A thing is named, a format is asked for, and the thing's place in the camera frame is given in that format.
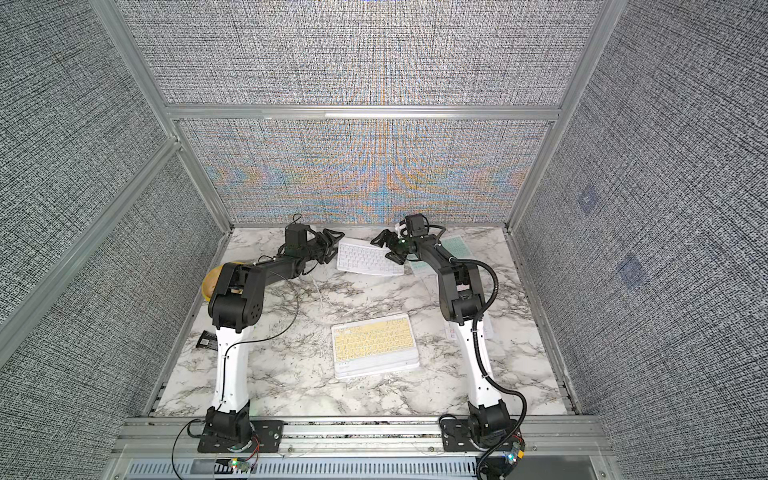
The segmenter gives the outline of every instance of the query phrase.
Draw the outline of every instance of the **black robot arm segment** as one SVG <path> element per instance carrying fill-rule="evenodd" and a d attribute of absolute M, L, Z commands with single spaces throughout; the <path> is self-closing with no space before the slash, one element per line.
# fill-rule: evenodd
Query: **black robot arm segment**
<path fill-rule="evenodd" d="M 206 412 L 199 452 L 236 452 L 252 446 L 246 384 L 248 350 L 244 344 L 265 340 L 249 339 L 263 312 L 264 288 L 302 275 L 311 260 L 328 263 L 338 253 L 342 237 L 344 233 L 328 229 L 316 232 L 309 225 L 294 221 L 286 227 L 285 243 L 274 257 L 255 264 L 222 266 L 208 304 L 208 313 L 217 329 L 218 366 L 214 399 Z"/>
<path fill-rule="evenodd" d="M 308 240 L 307 234 L 314 238 Z M 285 244 L 277 255 L 256 264 L 226 263 L 210 296 L 208 313 L 214 326 L 240 333 L 255 325 L 264 307 L 264 288 L 283 279 L 296 278 L 306 263 L 328 263 L 338 252 L 344 233 L 325 229 L 315 232 L 309 225 L 292 223 L 286 227 Z"/>
<path fill-rule="evenodd" d="M 440 234 L 430 234 L 429 231 L 433 227 L 439 228 Z M 492 473 L 507 475 L 511 471 L 511 468 L 505 468 L 490 472 L 484 467 L 484 463 L 496 449 L 506 442 L 510 445 L 509 440 L 519 434 L 527 404 L 520 392 L 500 386 L 493 379 L 490 369 L 485 368 L 485 365 L 490 364 L 490 360 L 485 341 L 478 337 L 478 331 L 482 333 L 479 323 L 496 298 L 498 278 L 493 269 L 483 262 L 460 260 L 451 255 L 440 242 L 443 232 L 445 228 L 429 224 L 421 214 L 408 215 L 396 227 L 396 232 L 384 230 L 371 243 L 388 247 L 390 252 L 387 253 L 387 258 L 394 262 L 402 265 L 408 260 L 408 255 L 416 255 L 416 258 L 426 262 L 437 273 L 440 310 L 443 317 L 452 322 L 452 329 L 458 337 L 468 373 L 469 437 L 477 446 L 488 449 L 478 460 L 478 478 L 481 472 L 485 472 L 486 478 L 490 479 Z M 483 294 L 479 266 L 490 273 L 494 282 L 493 293 L 487 302 Z M 517 396 L 522 402 L 521 414 L 516 422 L 509 418 L 506 404 L 501 397 L 502 392 Z"/>
<path fill-rule="evenodd" d="M 408 215 L 401 222 L 401 234 L 390 230 L 381 232 L 371 244 L 388 247 L 391 251 L 387 258 L 393 262 L 405 263 L 409 254 L 426 262 L 437 272 L 440 311 L 449 322 L 463 325 L 472 321 L 480 311 L 485 298 L 483 297 L 480 273 L 476 265 L 453 263 L 453 255 L 443 247 L 439 238 L 429 233 L 432 227 L 421 214 Z M 459 290 L 459 286 L 468 286 Z"/>

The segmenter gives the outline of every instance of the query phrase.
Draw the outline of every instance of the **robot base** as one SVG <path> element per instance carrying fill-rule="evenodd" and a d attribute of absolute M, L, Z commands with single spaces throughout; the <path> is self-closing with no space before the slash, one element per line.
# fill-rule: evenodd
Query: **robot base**
<path fill-rule="evenodd" d="M 442 447 L 446 452 L 481 452 L 482 450 L 472 440 L 472 434 L 469 431 L 468 421 L 456 419 L 443 419 L 440 421 L 442 430 Z M 511 449 L 511 443 L 503 443 L 499 452 L 506 452 Z"/>
<path fill-rule="evenodd" d="M 199 453 L 276 453 L 283 437 L 281 420 L 251 420 L 250 402 L 240 411 L 218 412 L 213 407 L 205 415 L 203 433 L 197 445 Z"/>

